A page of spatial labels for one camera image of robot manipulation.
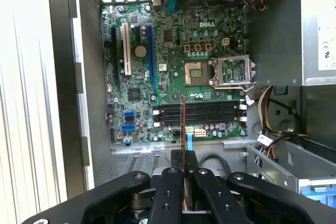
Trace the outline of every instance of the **ribbon cable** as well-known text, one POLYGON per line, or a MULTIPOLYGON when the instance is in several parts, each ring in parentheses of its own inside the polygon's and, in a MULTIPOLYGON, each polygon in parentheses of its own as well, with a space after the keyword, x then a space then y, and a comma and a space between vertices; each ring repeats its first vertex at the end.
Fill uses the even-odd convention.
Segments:
POLYGON ((193 133, 191 132, 187 133, 187 146, 188 146, 188 151, 193 150, 193 133))

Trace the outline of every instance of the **dell logo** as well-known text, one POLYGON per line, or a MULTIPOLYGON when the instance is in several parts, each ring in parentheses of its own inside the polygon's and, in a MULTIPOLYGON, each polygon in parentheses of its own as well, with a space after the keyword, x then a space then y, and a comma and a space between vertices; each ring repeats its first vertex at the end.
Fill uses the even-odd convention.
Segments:
POLYGON ((213 22, 200 22, 200 27, 215 27, 215 24, 213 22))

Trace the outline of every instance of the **green circuit board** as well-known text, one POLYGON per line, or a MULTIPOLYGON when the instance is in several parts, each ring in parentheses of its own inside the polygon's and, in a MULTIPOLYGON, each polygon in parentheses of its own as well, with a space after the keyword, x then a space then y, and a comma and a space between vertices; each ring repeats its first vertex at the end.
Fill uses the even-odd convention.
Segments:
MULTIPOLYGON (((167 14, 165 8, 153 10, 150 4, 107 5, 102 8, 104 64, 107 85, 107 120, 112 143, 142 143, 179 140, 178 124, 155 125, 153 111, 165 104, 244 101, 241 90, 219 90, 209 85, 214 69, 213 58, 245 54, 243 13, 241 8, 197 10, 192 13, 167 14), (130 27, 131 75, 125 75, 125 38, 122 24, 130 27), (153 59, 149 55, 152 29, 153 59), (134 112, 127 122, 125 112, 134 112), (123 131, 123 126, 134 130, 123 131)), ((244 62, 225 63, 223 79, 241 80, 244 62)), ((213 140, 246 134, 239 120, 206 124, 188 123, 206 134, 196 140, 213 140)))

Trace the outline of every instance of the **cable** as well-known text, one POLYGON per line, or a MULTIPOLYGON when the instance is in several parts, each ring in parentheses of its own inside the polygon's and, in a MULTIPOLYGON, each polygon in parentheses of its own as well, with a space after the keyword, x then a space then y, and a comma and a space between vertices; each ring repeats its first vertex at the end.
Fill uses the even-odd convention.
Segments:
POLYGON ((208 155, 205 155, 205 156, 201 159, 201 161, 199 162, 199 166, 201 167, 201 166, 203 165, 203 163, 204 163, 205 161, 207 161, 208 159, 210 159, 210 158, 216 158, 216 159, 218 159, 218 160, 221 162, 221 164, 222 164, 222 166, 223 166, 223 169, 224 169, 224 171, 225 171, 226 176, 229 176, 229 175, 232 173, 232 170, 231 170, 231 168, 230 168, 228 162, 227 162, 223 157, 219 156, 219 155, 216 154, 216 153, 210 153, 210 154, 208 154, 208 155))

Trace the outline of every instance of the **black plastic arm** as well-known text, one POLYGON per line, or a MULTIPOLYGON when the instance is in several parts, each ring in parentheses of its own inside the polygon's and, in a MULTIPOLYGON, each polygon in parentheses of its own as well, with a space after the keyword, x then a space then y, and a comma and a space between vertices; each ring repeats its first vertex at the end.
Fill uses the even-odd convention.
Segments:
POLYGON ((182 221, 183 172, 178 168, 163 170, 154 195, 150 224, 180 224, 182 221))
POLYGON ((251 223, 230 190, 218 182, 211 170, 200 168, 194 171, 193 176, 199 190, 205 196, 216 223, 251 223))
POLYGON ((130 172, 43 211, 27 219, 23 224, 32 224, 40 219, 46 219, 50 224, 89 224, 101 217, 104 217, 107 223, 113 223, 114 214, 129 204, 132 194, 149 186, 148 174, 130 172))
POLYGON ((227 178, 227 186, 275 215, 295 219, 295 223, 323 224, 336 220, 334 208, 246 173, 232 173, 227 178))

